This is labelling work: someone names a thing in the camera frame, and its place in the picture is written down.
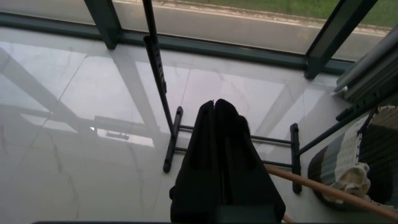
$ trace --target concrete pavement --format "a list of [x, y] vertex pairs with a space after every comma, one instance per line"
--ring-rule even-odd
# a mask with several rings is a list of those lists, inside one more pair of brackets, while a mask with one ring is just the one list
[[[115, 1], [114, 6], [124, 29], [147, 30], [142, 4]], [[262, 47], [304, 54], [320, 28], [199, 10], [154, 4], [159, 33], [195, 39]], [[383, 38], [380, 34], [353, 32], [334, 58], [357, 60]]]

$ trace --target tile floor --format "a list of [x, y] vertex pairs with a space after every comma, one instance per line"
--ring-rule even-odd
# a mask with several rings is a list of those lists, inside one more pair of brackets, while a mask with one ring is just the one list
[[[331, 94], [336, 78], [303, 71], [162, 51], [172, 117], [193, 125], [199, 107], [224, 98], [251, 132], [305, 145], [347, 106]], [[0, 223], [38, 220], [169, 222], [169, 188], [183, 156], [162, 172], [169, 130], [143, 47], [0, 27]], [[179, 146], [189, 134], [181, 133]], [[288, 148], [256, 144], [263, 159], [290, 163]], [[302, 156], [303, 175], [322, 146]], [[296, 222], [382, 222], [340, 213], [312, 191], [300, 196], [273, 177]]]

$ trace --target window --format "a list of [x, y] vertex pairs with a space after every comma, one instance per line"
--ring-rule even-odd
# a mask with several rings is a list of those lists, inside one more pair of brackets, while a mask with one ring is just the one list
[[398, 22], [398, 1], [378, 0], [333, 58], [358, 60], [382, 40]]
[[0, 12], [95, 24], [83, 0], [2, 0]]
[[[153, 1], [160, 34], [304, 54], [338, 0]], [[123, 29], [147, 31], [141, 0], [113, 0]]]

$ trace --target laundry basket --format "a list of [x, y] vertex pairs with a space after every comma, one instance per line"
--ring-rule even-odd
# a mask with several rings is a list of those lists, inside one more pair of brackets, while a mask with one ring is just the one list
[[[372, 110], [318, 152], [308, 178], [391, 210], [398, 206], [398, 108]], [[358, 208], [319, 192], [327, 206], [340, 211]]]

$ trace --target green grass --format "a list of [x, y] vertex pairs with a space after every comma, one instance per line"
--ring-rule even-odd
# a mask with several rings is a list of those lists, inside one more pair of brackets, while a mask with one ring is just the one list
[[[278, 12], [283, 14], [327, 19], [339, 0], [182, 0], [219, 6]], [[394, 27], [398, 23], [398, 0], [379, 0], [362, 24]]]

